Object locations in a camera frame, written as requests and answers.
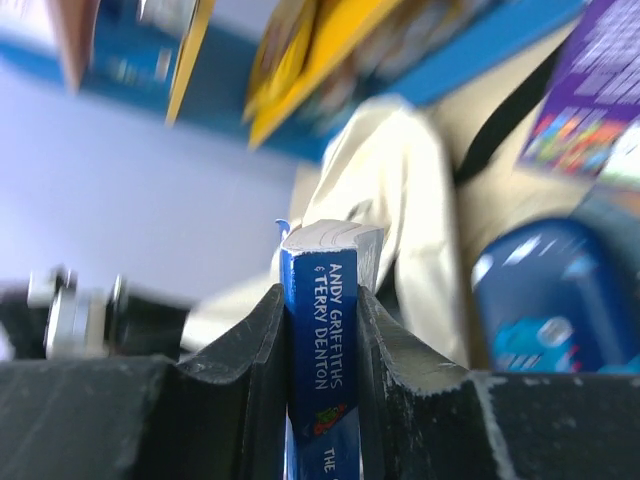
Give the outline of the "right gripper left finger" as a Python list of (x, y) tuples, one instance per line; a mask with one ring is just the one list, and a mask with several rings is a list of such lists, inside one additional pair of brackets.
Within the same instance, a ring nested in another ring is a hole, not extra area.
[(279, 479), (284, 292), (189, 359), (42, 360), (44, 313), (1, 292), (5, 479)]

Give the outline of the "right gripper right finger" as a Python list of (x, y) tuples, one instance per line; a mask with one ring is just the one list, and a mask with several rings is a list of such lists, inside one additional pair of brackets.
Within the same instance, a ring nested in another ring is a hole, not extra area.
[(368, 479), (635, 479), (639, 380), (469, 371), (357, 300)]

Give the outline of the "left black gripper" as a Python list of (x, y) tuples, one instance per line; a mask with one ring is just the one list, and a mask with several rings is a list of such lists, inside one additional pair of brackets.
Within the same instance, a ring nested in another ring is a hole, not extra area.
[(81, 289), (64, 267), (1, 282), (1, 358), (164, 355), (177, 360), (193, 304), (117, 276), (108, 291)]

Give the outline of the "blue dinosaur pencil case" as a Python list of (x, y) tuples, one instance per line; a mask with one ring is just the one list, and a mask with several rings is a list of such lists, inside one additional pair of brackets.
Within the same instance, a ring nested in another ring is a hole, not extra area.
[(639, 313), (621, 270), (584, 223), (547, 217), (490, 243), (471, 272), (497, 371), (639, 371)]

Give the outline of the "blue comic book top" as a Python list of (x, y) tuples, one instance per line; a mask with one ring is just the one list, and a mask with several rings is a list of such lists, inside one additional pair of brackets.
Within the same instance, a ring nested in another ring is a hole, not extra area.
[(376, 286), (384, 232), (343, 220), (278, 225), (292, 374), (284, 476), (358, 479), (358, 290)]

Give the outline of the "beige canvas backpack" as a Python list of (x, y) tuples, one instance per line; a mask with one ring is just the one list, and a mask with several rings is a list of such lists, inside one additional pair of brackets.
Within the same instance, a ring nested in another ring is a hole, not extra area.
[(469, 294), (476, 256), (508, 229), (576, 203), (556, 181), (515, 169), (532, 115), (480, 174), (453, 180), (491, 114), (544, 56), (537, 48), (520, 54), (427, 108), (394, 97), (367, 102), (322, 170), (297, 185), (295, 226), (343, 219), (384, 230), (378, 278), (396, 292), (401, 322), (466, 367), (488, 363)]

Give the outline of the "purple book underneath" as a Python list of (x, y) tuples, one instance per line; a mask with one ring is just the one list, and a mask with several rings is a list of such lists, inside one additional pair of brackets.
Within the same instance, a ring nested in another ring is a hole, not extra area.
[(562, 48), (521, 165), (639, 187), (639, 3), (588, 3)]

